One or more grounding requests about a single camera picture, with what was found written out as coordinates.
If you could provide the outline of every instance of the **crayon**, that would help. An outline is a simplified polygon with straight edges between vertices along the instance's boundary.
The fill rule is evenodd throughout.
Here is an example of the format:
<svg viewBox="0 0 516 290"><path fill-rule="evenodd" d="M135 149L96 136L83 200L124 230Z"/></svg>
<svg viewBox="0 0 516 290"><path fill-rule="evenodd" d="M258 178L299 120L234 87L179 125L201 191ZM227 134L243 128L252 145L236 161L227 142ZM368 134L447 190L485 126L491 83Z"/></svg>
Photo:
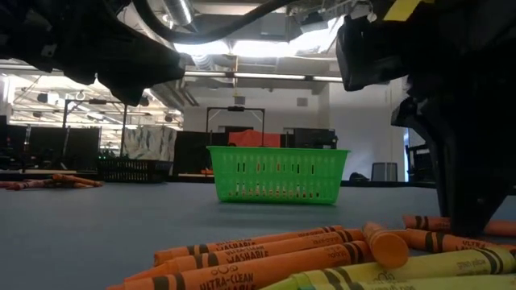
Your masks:
<svg viewBox="0 0 516 290"><path fill-rule="evenodd" d="M92 185L87 185L87 184L82 184L80 182L74 182L72 187L74 189L89 189L89 188L92 188L93 186Z"/></svg>
<svg viewBox="0 0 516 290"><path fill-rule="evenodd" d="M429 232L425 230L407 229L404 238L409 247L416 250L428 251L430 253L462 251L485 247L503 247L516 255L516 246L497 245L491 242L461 238L451 234Z"/></svg>
<svg viewBox="0 0 516 290"><path fill-rule="evenodd" d="M154 267L150 270L143 271L126 278L125 281L127 282L162 275L172 275L181 271L238 263L252 259L266 258L295 251L313 249L315 247L325 247L363 239L364 236L360 230L337 230L336 232L331 233L291 238L288 240L268 242L255 246L245 246L232 250L177 257L175 259L165 261L164 264L161 264L158 267Z"/></svg>
<svg viewBox="0 0 516 290"><path fill-rule="evenodd" d="M23 182L17 182L7 187L7 190L23 190L23 189L41 189L47 187L48 184L52 184L54 180L24 180Z"/></svg>
<svg viewBox="0 0 516 290"><path fill-rule="evenodd" d="M324 226L311 230L302 230L292 233L283 234L272 234L267 236L255 237L255 238L244 238L227 242L214 242L195 246L179 246L168 250L157 251L154 253L154 266L159 266L164 261L174 259L177 257L187 255L199 255L204 253L210 253L214 251L231 250L239 247L249 247L253 245L260 245L267 242L277 242L281 240L300 238L311 236L315 234L324 234L334 232L336 230L343 230L342 226Z"/></svg>
<svg viewBox="0 0 516 290"><path fill-rule="evenodd" d="M369 254L363 241L323 246L310 250L253 259L228 265L184 271L129 281L120 290L253 290L281 281L290 275L325 267L361 263Z"/></svg>
<svg viewBox="0 0 516 290"><path fill-rule="evenodd" d="M8 187L11 187L17 183L18 182L16 182L16 181L0 181L0 189L5 189Z"/></svg>
<svg viewBox="0 0 516 290"><path fill-rule="evenodd" d="M405 281L369 281L350 284L320 284L299 288L301 290L471 290L497 289L514 290L516 275L473 275L465 277L446 277L431 279L416 279Z"/></svg>
<svg viewBox="0 0 516 290"><path fill-rule="evenodd" d="M262 290L295 290L316 284L377 280L412 280L450 276L508 274L516 260L508 250L494 246L411 257L403 267L385 269L379 263L364 263L325 270L306 271Z"/></svg>
<svg viewBox="0 0 516 290"><path fill-rule="evenodd" d="M88 180L86 178L80 178L80 177L76 177L76 176L67 176L67 175L63 175L63 174L54 174L52 176L52 179L54 181L59 181L59 182L78 182L78 183L82 183L85 185L92 185L94 187L102 186L102 182L98 182L95 180Z"/></svg>
<svg viewBox="0 0 516 290"><path fill-rule="evenodd" d="M364 236L373 258L383 267L401 267L409 258L409 247L405 240L374 222L365 223Z"/></svg>
<svg viewBox="0 0 516 290"><path fill-rule="evenodd" d="M407 229L450 232L449 217L427 217L404 215L403 222ZM484 234L516 237L516 222L491 221L484 228Z"/></svg>

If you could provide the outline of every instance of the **ceiling duct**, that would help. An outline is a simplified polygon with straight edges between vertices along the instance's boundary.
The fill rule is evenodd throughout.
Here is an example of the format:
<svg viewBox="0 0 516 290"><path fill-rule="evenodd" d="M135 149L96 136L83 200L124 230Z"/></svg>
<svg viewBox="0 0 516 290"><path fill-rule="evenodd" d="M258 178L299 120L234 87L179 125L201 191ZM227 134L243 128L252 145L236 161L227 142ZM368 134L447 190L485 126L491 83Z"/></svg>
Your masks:
<svg viewBox="0 0 516 290"><path fill-rule="evenodd" d="M195 66L201 70L214 70L215 64L211 55L192 56Z"/></svg>
<svg viewBox="0 0 516 290"><path fill-rule="evenodd" d="M162 0L167 15L175 25L186 26L194 20L194 8L189 0Z"/></svg>

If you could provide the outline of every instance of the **black cable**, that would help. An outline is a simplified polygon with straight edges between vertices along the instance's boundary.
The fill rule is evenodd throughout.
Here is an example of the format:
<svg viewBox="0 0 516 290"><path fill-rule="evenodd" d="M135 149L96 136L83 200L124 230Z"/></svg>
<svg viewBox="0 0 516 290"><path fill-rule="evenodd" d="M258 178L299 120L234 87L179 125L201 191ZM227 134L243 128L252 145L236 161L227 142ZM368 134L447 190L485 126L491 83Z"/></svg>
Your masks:
<svg viewBox="0 0 516 290"><path fill-rule="evenodd" d="M183 33L172 31L166 27L152 12L148 0L132 0L139 16L149 28L164 39L177 44L205 44L224 38L266 14L296 1L298 0L269 0L226 26L215 28L206 33Z"/></svg>

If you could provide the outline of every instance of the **black plastic crate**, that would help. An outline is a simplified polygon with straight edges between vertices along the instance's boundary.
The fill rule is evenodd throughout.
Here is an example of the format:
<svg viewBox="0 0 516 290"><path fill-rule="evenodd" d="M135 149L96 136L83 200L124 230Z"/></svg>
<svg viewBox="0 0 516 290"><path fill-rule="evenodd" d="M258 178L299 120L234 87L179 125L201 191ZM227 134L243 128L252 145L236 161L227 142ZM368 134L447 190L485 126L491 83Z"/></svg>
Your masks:
<svg viewBox="0 0 516 290"><path fill-rule="evenodd" d="M100 159L98 175L106 182L160 183L166 181L172 162L141 159Z"/></svg>

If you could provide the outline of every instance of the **orange crayon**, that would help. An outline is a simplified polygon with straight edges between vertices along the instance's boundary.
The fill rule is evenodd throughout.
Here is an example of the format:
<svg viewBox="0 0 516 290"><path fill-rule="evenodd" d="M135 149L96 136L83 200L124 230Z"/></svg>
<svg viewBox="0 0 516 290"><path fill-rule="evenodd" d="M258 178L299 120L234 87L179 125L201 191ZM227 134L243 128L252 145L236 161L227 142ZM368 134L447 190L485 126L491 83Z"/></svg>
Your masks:
<svg viewBox="0 0 516 290"><path fill-rule="evenodd" d="M23 182L16 182L11 186L7 187L7 190L23 190L23 189L41 189L48 187L50 184L53 184L54 181L51 179L48 180L24 180Z"/></svg>
<svg viewBox="0 0 516 290"><path fill-rule="evenodd" d="M409 244L409 247L416 250L429 251L431 253L499 246L506 248L513 255L516 255L516 246L497 245L491 242L484 242L470 238L461 238L440 232L407 229L404 237L406 242Z"/></svg>
<svg viewBox="0 0 516 290"><path fill-rule="evenodd" d="M409 247L403 238L384 230L374 222L366 222L364 236L373 258L383 267L392 269L405 265Z"/></svg>
<svg viewBox="0 0 516 290"><path fill-rule="evenodd" d="M240 247L249 247L253 245L264 244L267 242L277 242L291 238L300 238L316 234L324 234L334 232L336 230L343 230L343 228L342 226L324 226L312 230L302 230L298 232L283 234L272 234L262 237L244 238L227 242L214 242L195 246L179 246L168 250L157 251L156 253L154 253L154 266L159 266L166 260L187 255L199 255L215 251L224 251Z"/></svg>
<svg viewBox="0 0 516 290"><path fill-rule="evenodd" d="M76 176L67 176L67 175L64 175L64 174L54 174L52 176L52 179L54 181L58 181L58 182L78 182L78 183L81 183L81 184L91 185L91 186L94 186L94 187L102 186L102 182L98 182L98 181L95 181L95 180L89 180L89 179L86 179L86 178L80 178L80 177L76 177Z"/></svg>
<svg viewBox="0 0 516 290"><path fill-rule="evenodd" d="M449 217L404 215L403 222L407 229L450 232ZM485 226L484 234L516 237L516 222L491 221Z"/></svg>
<svg viewBox="0 0 516 290"><path fill-rule="evenodd" d="M184 271L129 281L117 290L254 290L288 278L300 271L362 263L369 255L365 242L318 247L263 259Z"/></svg>
<svg viewBox="0 0 516 290"><path fill-rule="evenodd" d="M175 259L165 261L165 263L160 266L126 278L125 281L171 275L182 271L238 263L252 259L266 258L295 251L313 249L315 247L325 247L358 240L364 240L364 236L360 230L337 230L332 233L316 234L302 238L291 238L288 240L268 242L255 246L236 248L233 250L177 257Z"/></svg>
<svg viewBox="0 0 516 290"><path fill-rule="evenodd" d="M14 186L18 182L16 181L0 181L0 189L5 189Z"/></svg>

